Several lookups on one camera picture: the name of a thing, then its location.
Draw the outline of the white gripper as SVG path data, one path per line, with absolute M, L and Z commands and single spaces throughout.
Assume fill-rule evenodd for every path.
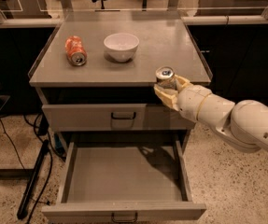
M 175 75 L 176 90 L 154 85 L 154 92 L 162 103 L 192 122 L 200 122 L 212 130 L 224 126 L 235 103 L 217 96 L 210 89 Z

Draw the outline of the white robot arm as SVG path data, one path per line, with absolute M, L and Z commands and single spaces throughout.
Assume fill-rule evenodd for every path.
M 173 89 L 154 85 L 155 94 L 164 105 L 184 119 L 207 126 L 239 151 L 268 152 L 268 106 L 254 100 L 236 104 L 180 76 L 175 77 L 175 83 Z

